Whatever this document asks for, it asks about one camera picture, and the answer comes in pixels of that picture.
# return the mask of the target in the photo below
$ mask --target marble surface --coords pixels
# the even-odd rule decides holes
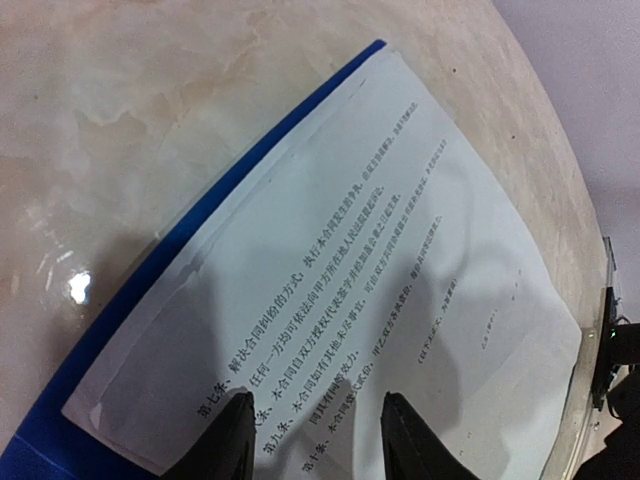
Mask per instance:
[[[375,38],[467,135],[576,321],[594,324],[606,257],[593,206],[490,0],[10,0],[0,18],[0,451],[145,253]]]

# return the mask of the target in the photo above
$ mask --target white paper sheet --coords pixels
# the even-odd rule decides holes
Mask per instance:
[[[160,474],[249,389],[256,479],[382,479],[399,391],[480,478],[535,479],[579,343],[499,183],[385,49],[205,222],[63,412]]]

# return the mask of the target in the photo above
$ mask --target marble table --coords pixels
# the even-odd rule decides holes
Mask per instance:
[[[576,321],[597,327],[606,256],[594,209],[553,107],[490,0],[6,2],[0,452],[158,239],[376,38],[402,53],[493,170]],[[591,340],[549,472],[576,449]]]

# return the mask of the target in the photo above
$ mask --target white wall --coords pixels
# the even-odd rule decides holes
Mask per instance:
[[[640,1],[494,3],[558,112],[640,321]]]

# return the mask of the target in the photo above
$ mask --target blue cover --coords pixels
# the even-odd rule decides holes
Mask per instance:
[[[157,478],[62,416],[69,396],[131,310],[229,193],[289,131],[369,57],[376,40],[298,105],[247,152],[178,222],[96,318],[44,389],[0,457],[2,480]]]

